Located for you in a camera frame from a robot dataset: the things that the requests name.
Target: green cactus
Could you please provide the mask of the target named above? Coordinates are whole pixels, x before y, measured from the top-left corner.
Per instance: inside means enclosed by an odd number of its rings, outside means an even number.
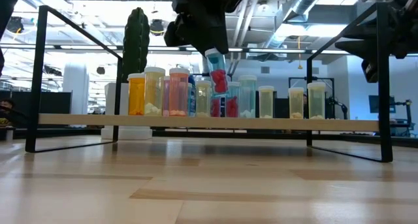
[[[141,8],[132,10],[123,38],[122,82],[128,83],[129,74],[144,72],[150,44],[148,17]]]

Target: black metal stand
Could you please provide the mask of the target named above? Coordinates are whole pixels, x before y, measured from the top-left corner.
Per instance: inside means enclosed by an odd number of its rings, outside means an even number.
[[[115,96],[115,111],[114,114],[118,115],[120,110],[120,91],[121,91],[121,73],[122,73],[122,57],[120,57],[115,51],[108,48],[93,35],[90,35],[88,32],[84,31],[77,24],[72,22],[70,19],[66,18],[64,15],[59,13],[57,10],[43,5],[39,7],[38,15],[38,28],[37,28],[37,41],[35,48],[35,60],[33,62],[33,77],[32,77],[32,88],[31,88],[31,110],[29,111],[29,123],[27,125],[27,136],[25,150],[26,152],[39,153],[39,152],[50,152],[55,150],[65,150],[70,148],[79,148],[86,146],[96,146],[101,144],[108,144],[118,141],[119,127],[113,127],[113,141],[112,142],[100,142],[95,144],[87,144],[80,146],[68,146],[68,147],[58,147],[58,148],[48,148],[42,150],[36,150],[36,141],[37,141],[37,130],[39,122],[39,106],[40,106],[40,93],[41,93],[41,84],[42,84],[42,73],[44,68],[44,53],[45,53],[45,42],[46,42],[46,28],[47,28],[47,19],[48,13],[52,13],[54,16],[70,25],[72,28],[76,29],[78,32],[83,34],[89,40],[92,40],[95,44],[99,45],[107,52],[112,54],[118,59],[118,71],[116,77],[116,96]]]
[[[358,18],[351,22],[339,35],[332,38],[328,43],[326,43],[322,48],[318,49],[314,54],[312,54],[307,60],[307,83],[312,83],[312,61],[317,57],[323,50],[327,49],[329,46],[334,44],[338,39],[340,39],[343,34],[356,25],[360,24],[364,19],[369,17],[373,12],[376,11],[377,16],[377,55],[378,55],[378,77],[379,77],[379,132],[380,132],[380,150],[381,150],[381,159],[363,157],[360,155],[353,155],[350,153],[338,152],[335,150],[330,150],[326,148],[320,148],[317,146],[312,146],[312,132],[308,131],[306,144],[308,147],[318,150],[324,150],[327,152],[339,153],[342,155],[348,155],[352,157],[357,157],[361,159],[367,159],[371,161],[378,162],[391,162],[393,161],[393,151],[392,151],[392,142],[391,142],[391,129],[389,124],[389,51],[388,51],[388,26],[389,26],[389,8],[387,3],[375,3],[365,12],[363,12]]]

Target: robotic arm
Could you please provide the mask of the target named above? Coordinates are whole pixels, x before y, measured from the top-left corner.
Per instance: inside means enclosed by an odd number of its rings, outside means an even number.
[[[387,37],[391,42],[387,46],[397,59],[404,59],[408,53],[418,52],[418,0],[393,0],[387,3],[391,11]],[[336,48],[363,59],[361,67],[369,83],[378,81],[376,24],[376,18],[364,22],[343,36],[356,40],[335,44]]]
[[[340,106],[341,110],[342,110],[342,113],[344,115],[344,119],[348,120],[348,116],[347,116],[348,108],[344,103],[340,103],[340,102],[336,101],[335,99],[333,99],[332,97],[328,98],[328,103],[331,104],[331,105],[334,104],[334,105]]]
[[[178,15],[167,27],[165,43],[170,47],[191,44],[202,55],[211,48],[228,53],[225,13],[235,11],[241,1],[172,0]]]
[[[14,5],[18,0],[0,0],[0,39],[6,30],[6,26],[10,18],[12,17]],[[0,76],[3,66],[5,65],[5,58],[0,48]]]

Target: monitor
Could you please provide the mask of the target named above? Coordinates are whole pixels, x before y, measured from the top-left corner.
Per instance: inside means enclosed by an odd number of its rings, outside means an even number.
[[[379,113],[379,96],[378,95],[369,95],[368,104],[370,107],[370,113]],[[393,96],[390,96],[389,104],[390,104],[389,113],[396,113]]]

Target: plank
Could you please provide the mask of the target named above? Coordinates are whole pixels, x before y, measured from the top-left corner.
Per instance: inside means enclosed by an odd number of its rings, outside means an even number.
[[[39,114],[39,124],[124,125],[150,127],[194,127],[216,129],[294,129],[326,131],[379,131],[377,121],[369,120],[292,120],[245,118],[189,118],[159,116],[107,116]]]

